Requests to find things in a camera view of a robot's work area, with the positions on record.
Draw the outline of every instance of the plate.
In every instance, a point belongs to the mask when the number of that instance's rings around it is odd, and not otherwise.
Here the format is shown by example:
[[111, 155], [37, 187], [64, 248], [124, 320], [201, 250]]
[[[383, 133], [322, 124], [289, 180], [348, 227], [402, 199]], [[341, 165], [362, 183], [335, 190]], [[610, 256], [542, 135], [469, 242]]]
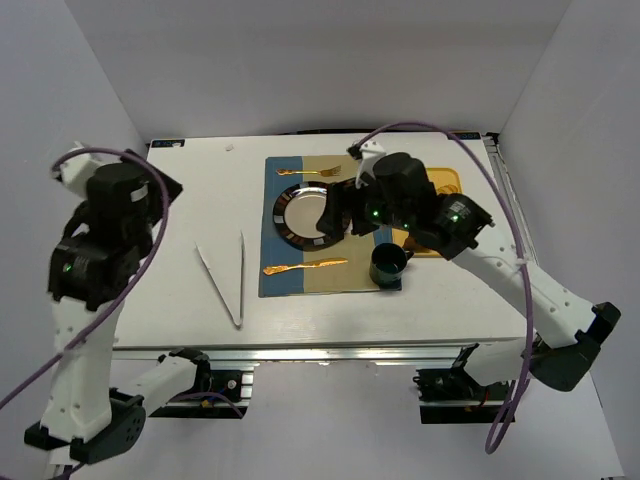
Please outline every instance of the plate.
[[[315, 251], [336, 243], [316, 229], [327, 199], [328, 185], [303, 182], [287, 188], [273, 205], [273, 224], [282, 239], [299, 250]], [[348, 221], [344, 222], [345, 230]]]

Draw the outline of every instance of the gold knife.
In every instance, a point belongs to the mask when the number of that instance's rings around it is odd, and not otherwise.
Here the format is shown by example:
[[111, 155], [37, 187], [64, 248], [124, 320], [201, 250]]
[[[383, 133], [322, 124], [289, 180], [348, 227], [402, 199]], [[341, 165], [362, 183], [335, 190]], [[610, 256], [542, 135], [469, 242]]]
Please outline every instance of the gold knife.
[[325, 258], [324, 260], [299, 263], [298, 265], [274, 265], [271, 267], [265, 267], [262, 271], [265, 275], [273, 275], [274, 273], [286, 272], [288, 270], [294, 270], [296, 268], [328, 267], [330, 265], [340, 265], [342, 263], [347, 263], [348, 261], [349, 260], [343, 257]]

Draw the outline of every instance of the white wall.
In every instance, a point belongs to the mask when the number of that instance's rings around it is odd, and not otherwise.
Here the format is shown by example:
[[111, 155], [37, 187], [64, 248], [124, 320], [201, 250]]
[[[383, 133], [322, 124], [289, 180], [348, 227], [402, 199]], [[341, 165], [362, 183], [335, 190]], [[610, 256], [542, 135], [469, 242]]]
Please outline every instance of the white wall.
[[569, 0], [66, 0], [145, 139], [499, 131]]
[[[77, 203], [49, 179], [73, 140], [144, 145], [63, 0], [4, 0], [0, 15], [0, 397], [53, 350], [49, 256]], [[44, 456], [22, 444], [49, 380], [0, 412], [0, 474], [41, 478]]]
[[640, 479], [639, 86], [640, 3], [574, 0], [501, 137], [542, 266], [622, 310], [593, 377], [632, 479]]

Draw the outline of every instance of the wall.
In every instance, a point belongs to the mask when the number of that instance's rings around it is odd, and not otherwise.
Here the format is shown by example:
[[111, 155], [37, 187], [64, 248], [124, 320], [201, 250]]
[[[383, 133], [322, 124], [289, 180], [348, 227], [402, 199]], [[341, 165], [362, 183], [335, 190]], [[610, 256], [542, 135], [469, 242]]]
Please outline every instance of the wall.
[[569, 0], [67, 0], [145, 139], [499, 131]]
[[[4, 0], [0, 15], [0, 397], [53, 350], [48, 259], [76, 199], [48, 176], [73, 140], [144, 145], [62, 0]], [[0, 412], [0, 474], [41, 478], [44, 456], [22, 444], [49, 381]]]
[[633, 0], [574, 0], [501, 137], [542, 266], [623, 312], [593, 377], [632, 479], [640, 479], [639, 22]]

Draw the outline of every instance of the black plate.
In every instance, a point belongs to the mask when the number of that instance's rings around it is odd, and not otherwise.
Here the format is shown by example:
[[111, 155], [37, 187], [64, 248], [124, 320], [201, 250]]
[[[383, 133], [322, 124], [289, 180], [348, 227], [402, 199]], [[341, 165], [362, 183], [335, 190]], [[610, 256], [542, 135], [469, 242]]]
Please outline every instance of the black plate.
[[[316, 251], [330, 247], [331, 245], [334, 245], [336, 243], [336, 241], [329, 238], [328, 235], [308, 238], [293, 233], [287, 225], [284, 217], [284, 212], [287, 209], [287, 206], [294, 198], [310, 192], [319, 193], [326, 197], [327, 187], [328, 185], [323, 182], [298, 183], [297, 185], [293, 185], [292, 187], [287, 188], [276, 199], [276, 202], [273, 205], [273, 224], [275, 225], [276, 230], [278, 231], [278, 234], [282, 237], [282, 239], [292, 247], [297, 248], [298, 250]], [[343, 226], [346, 230], [349, 226], [348, 219], [343, 220]]]

